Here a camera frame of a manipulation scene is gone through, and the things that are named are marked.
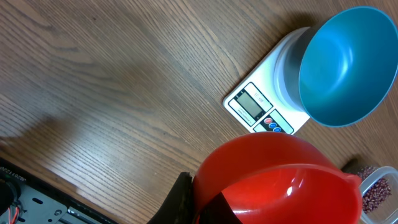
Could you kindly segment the red scoop with blue handle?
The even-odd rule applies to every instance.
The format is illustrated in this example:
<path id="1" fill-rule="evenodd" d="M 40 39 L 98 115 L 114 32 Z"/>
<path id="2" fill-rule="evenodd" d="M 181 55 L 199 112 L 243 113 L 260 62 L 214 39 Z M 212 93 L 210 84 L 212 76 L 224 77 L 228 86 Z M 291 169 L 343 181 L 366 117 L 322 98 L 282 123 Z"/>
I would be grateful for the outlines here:
<path id="1" fill-rule="evenodd" d="M 360 184 L 296 136 L 247 134 L 215 149 L 197 170 L 195 221 L 221 192 L 242 223 L 357 223 Z"/>

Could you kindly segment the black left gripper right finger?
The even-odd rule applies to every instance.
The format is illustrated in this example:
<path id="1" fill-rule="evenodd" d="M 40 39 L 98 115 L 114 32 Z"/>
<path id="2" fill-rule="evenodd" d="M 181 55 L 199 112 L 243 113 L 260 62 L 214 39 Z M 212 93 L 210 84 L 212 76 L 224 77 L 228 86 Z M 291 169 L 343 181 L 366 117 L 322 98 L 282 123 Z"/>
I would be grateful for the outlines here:
<path id="1" fill-rule="evenodd" d="M 242 224 L 220 192 L 201 211 L 199 224 Z"/>

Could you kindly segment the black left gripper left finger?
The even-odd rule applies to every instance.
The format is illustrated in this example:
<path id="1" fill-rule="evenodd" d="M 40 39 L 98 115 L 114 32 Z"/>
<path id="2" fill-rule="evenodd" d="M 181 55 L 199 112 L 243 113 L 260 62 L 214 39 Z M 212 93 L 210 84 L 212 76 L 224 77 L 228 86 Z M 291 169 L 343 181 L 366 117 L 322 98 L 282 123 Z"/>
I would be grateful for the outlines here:
<path id="1" fill-rule="evenodd" d="M 192 176 L 189 172 L 181 172 L 148 224 L 191 224 L 193 208 Z"/>

